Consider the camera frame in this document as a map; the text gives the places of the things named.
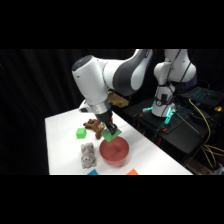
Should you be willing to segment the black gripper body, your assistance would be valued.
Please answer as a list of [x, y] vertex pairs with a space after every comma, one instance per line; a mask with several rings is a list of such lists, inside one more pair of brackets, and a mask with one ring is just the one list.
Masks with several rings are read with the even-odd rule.
[[103, 122], [107, 127], [112, 127], [113, 122], [112, 122], [112, 111], [108, 110], [105, 113], [102, 114], [97, 114], [96, 118], [100, 121]]

